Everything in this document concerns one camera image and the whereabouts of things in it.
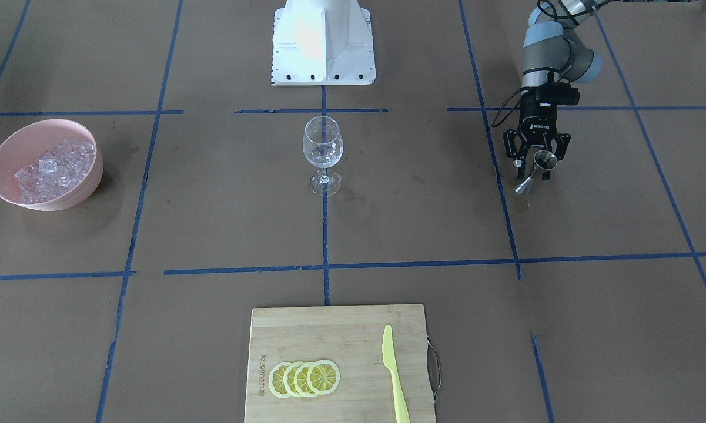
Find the cutting board handle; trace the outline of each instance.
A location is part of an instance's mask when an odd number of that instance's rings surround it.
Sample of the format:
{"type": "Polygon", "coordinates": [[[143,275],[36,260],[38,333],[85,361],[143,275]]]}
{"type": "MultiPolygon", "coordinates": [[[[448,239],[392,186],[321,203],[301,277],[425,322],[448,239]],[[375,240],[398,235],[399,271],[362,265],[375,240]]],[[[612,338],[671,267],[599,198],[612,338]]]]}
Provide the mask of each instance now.
{"type": "Polygon", "coordinates": [[[434,345],[431,343],[431,337],[426,335],[426,343],[429,345],[428,352],[431,351],[433,353],[435,363],[436,363],[436,387],[434,386],[434,383],[432,380],[434,380],[433,377],[431,377],[431,361],[427,361],[427,367],[429,370],[429,382],[431,383],[431,391],[434,393],[434,404],[436,404],[436,397],[439,396],[439,389],[441,389],[441,360],[439,359],[439,353],[436,351],[436,348],[434,348],[434,345]]]}

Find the cutting board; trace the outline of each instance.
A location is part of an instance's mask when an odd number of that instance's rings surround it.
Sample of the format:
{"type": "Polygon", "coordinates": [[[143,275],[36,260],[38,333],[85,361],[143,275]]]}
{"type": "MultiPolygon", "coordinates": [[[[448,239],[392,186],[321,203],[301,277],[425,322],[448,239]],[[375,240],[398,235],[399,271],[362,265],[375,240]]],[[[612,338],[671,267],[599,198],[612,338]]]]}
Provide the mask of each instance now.
{"type": "Polygon", "coordinates": [[[436,423],[421,304],[254,308],[244,422],[395,423],[391,376],[382,364],[387,324],[411,422],[436,423]],[[340,368],[331,394],[277,398],[269,391],[276,364],[324,358],[340,368]]]}

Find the lemon slice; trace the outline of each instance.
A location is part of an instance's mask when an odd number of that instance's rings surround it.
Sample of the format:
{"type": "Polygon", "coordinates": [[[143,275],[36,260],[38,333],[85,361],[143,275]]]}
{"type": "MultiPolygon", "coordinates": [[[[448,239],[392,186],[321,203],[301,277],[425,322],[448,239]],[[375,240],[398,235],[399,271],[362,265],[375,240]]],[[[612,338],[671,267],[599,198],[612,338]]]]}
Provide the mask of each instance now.
{"type": "Polygon", "coordinates": [[[331,394],[340,384],[340,368],[331,360],[317,361],[308,371],[306,382],[315,394],[331,394]]]}
{"type": "Polygon", "coordinates": [[[305,361],[296,361],[293,364],[289,364],[285,369],[285,375],[282,375],[282,383],[285,386],[285,391],[292,397],[302,398],[303,395],[296,391],[296,371],[298,367],[305,364],[305,361]]]}
{"type": "Polygon", "coordinates": [[[308,386],[308,372],[315,366],[316,363],[306,363],[301,367],[298,367],[296,374],[293,376],[293,382],[295,382],[296,391],[298,391],[301,396],[306,398],[318,397],[319,394],[310,390],[308,386]]]}
{"type": "Polygon", "coordinates": [[[285,377],[285,369],[290,364],[287,361],[275,366],[271,372],[269,372],[269,391],[275,395],[277,398],[289,398],[291,395],[285,389],[285,382],[283,382],[283,377],[285,377]]]}

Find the knife handle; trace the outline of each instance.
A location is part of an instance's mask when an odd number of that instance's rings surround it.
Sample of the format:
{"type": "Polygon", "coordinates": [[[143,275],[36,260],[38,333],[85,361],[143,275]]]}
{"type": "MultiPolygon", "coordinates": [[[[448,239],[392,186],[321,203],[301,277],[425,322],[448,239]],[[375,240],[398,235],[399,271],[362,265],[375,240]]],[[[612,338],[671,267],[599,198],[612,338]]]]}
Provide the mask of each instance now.
{"type": "Polygon", "coordinates": [[[404,401],[404,394],[402,394],[402,386],[397,372],[392,372],[392,396],[395,402],[395,419],[397,423],[410,423],[410,415],[407,413],[407,404],[404,401]]]}

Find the blue joint cap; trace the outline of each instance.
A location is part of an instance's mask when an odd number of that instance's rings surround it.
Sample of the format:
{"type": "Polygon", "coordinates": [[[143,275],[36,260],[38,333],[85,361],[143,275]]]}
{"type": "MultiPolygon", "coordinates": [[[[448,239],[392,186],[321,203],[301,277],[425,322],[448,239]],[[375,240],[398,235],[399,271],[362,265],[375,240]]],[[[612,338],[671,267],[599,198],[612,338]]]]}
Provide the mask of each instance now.
{"type": "Polygon", "coordinates": [[[548,21],[537,23],[525,31],[525,45],[523,48],[539,41],[548,40],[549,38],[561,37],[562,34],[562,24],[559,22],[548,21]]]}
{"type": "MultiPolygon", "coordinates": [[[[549,3],[543,3],[543,6],[541,6],[544,10],[551,8],[551,5],[549,3]]],[[[530,12],[530,17],[528,18],[528,26],[533,26],[536,24],[538,21],[538,17],[541,16],[541,9],[540,8],[535,8],[533,9],[532,12],[530,12]]]]}
{"type": "Polygon", "coordinates": [[[598,74],[601,73],[601,66],[603,65],[603,59],[599,53],[593,52],[593,61],[590,62],[590,67],[585,71],[583,76],[578,78],[576,82],[579,83],[589,83],[592,82],[598,74]]]}

